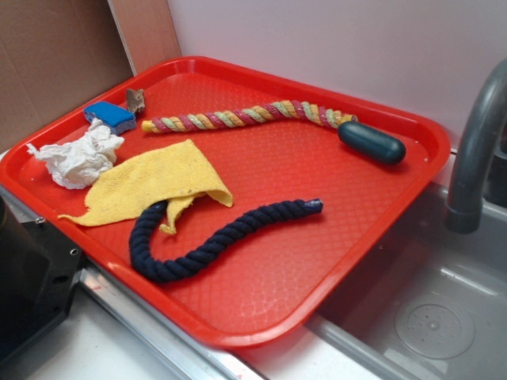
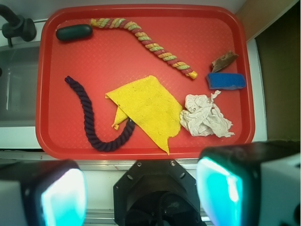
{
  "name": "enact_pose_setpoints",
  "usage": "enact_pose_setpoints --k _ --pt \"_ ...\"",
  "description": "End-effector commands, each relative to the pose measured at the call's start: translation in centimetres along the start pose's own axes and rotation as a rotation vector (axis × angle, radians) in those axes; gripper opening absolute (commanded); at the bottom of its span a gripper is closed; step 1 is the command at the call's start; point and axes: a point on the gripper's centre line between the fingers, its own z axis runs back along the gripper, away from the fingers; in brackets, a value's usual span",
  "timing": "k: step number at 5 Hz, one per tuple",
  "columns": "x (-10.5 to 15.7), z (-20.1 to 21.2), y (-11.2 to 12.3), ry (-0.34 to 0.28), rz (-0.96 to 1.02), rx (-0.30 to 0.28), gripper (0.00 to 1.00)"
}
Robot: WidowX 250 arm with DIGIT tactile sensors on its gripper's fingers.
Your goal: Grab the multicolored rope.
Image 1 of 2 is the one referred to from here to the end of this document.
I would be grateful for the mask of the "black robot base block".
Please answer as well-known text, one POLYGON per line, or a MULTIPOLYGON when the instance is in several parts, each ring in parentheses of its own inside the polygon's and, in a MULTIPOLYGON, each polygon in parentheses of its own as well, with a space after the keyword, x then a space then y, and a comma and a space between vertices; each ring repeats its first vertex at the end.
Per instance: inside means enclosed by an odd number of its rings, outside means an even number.
POLYGON ((67 319, 83 259, 51 223, 19 222, 1 201, 1 364, 67 319))

